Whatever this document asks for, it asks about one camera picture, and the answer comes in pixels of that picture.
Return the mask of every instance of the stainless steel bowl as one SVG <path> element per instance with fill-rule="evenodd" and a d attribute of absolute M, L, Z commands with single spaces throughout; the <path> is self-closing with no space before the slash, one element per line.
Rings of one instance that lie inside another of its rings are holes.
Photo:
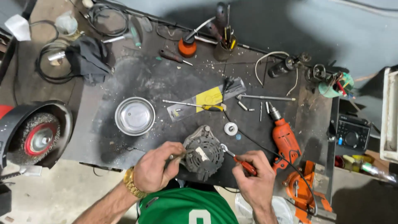
<path fill-rule="evenodd" d="M 117 127 L 126 135 L 140 136 L 147 133 L 155 122 L 152 104 L 141 97 L 130 97 L 119 104 L 115 112 Z"/>

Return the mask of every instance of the orange power drill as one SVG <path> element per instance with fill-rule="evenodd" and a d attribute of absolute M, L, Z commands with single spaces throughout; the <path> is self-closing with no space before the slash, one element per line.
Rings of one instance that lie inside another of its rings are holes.
<path fill-rule="evenodd" d="M 272 106 L 270 102 L 266 102 L 267 112 L 269 109 L 269 114 L 275 121 L 276 127 L 272 130 L 272 138 L 278 147 L 278 154 L 288 160 L 290 163 L 294 163 L 296 159 L 301 156 L 300 147 L 297 143 L 296 137 L 290 128 L 290 125 L 282 118 L 279 111 Z M 275 162 L 272 169 L 275 174 L 279 171 L 286 169 L 288 163 L 280 157 L 275 158 Z"/>

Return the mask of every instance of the tape roll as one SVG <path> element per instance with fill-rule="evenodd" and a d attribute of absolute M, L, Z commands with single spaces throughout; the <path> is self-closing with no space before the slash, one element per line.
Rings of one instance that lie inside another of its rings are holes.
<path fill-rule="evenodd" d="M 238 126 L 233 122 L 228 122 L 224 126 L 224 131 L 229 136 L 234 136 L 238 132 Z"/>

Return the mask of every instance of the dark metal workbench surface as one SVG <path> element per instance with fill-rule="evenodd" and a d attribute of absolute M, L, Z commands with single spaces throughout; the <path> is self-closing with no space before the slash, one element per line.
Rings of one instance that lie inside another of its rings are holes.
<path fill-rule="evenodd" d="M 209 125 L 214 135 L 235 154 L 260 150 L 244 136 L 241 140 L 236 140 L 235 136 L 226 135 L 223 129 L 228 120 L 223 113 L 202 111 L 173 123 L 166 109 L 171 104 L 162 103 L 162 99 L 183 101 L 222 84 L 225 76 L 241 77 L 247 87 L 246 94 L 286 96 L 295 84 L 295 72 L 285 77 L 271 79 L 267 74 L 264 75 L 264 71 L 266 67 L 275 64 L 273 62 L 275 59 L 272 57 L 263 59 L 263 63 L 257 67 L 259 78 L 264 81 L 264 86 L 261 86 L 256 79 L 254 66 L 263 56 L 262 53 L 238 47 L 226 63 L 220 63 L 213 58 L 214 45 L 202 42 L 197 42 L 197 45 L 196 55 L 186 59 L 194 65 L 191 67 L 167 59 L 161 61 L 155 59 L 161 48 L 177 52 L 177 42 L 165 40 L 155 31 L 144 32 L 141 48 L 135 47 L 131 41 L 109 44 L 108 47 L 112 49 L 110 65 L 115 65 L 114 73 L 105 83 L 96 87 L 84 86 L 82 93 L 75 93 L 76 96 L 82 94 L 82 97 L 74 133 L 62 158 L 127 169 L 135 165 L 144 155 L 145 152 L 140 150 L 157 148 L 165 141 L 183 142 L 188 135 L 204 124 Z M 289 95 L 297 100 L 272 101 L 272 103 L 291 125 L 304 153 L 303 159 L 326 165 L 328 151 L 326 132 L 332 100 L 308 91 L 303 72 L 304 70 L 299 70 L 297 87 Z M 132 137 L 123 134 L 114 121 L 118 104 L 132 96 L 147 99 L 156 111 L 155 124 L 143 136 Z M 225 103 L 233 122 L 266 148 L 277 151 L 271 137 L 274 124 L 266 114 L 265 107 L 260 122 L 260 100 L 243 99 L 242 102 L 255 111 L 243 111 L 235 98 L 228 99 Z M 140 150 L 128 151 L 128 147 Z M 265 152 L 265 154 L 270 161 L 274 159 L 271 153 Z M 231 173 L 235 162 L 228 155 L 224 157 L 222 167 L 206 183 L 237 188 Z M 182 166 L 177 178 L 197 181 L 196 174 L 189 173 Z"/>

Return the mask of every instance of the gold wristwatch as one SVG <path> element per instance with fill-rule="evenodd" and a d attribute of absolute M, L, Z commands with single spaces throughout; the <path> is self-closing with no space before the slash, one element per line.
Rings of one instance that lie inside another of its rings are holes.
<path fill-rule="evenodd" d="M 137 189 L 137 188 L 134 186 L 133 180 L 134 180 L 134 168 L 131 167 L 131 168 L 129 168 L 129 169 L 126 171 L 125 176 L 124 176 L 124 178 L 123 178 L 123 182 L 124 182 L 124 184 L 126 185 L 126 187 L 131 191 L 131 193 L 132 193 L 134 196 L 136 196 L 137 198 L 144 198 L 144 197 L 146 197 L 146 196 L 148 195 L 148 193 L 142 192 L 142 191 L 140 191 L 139 189 Z"/>

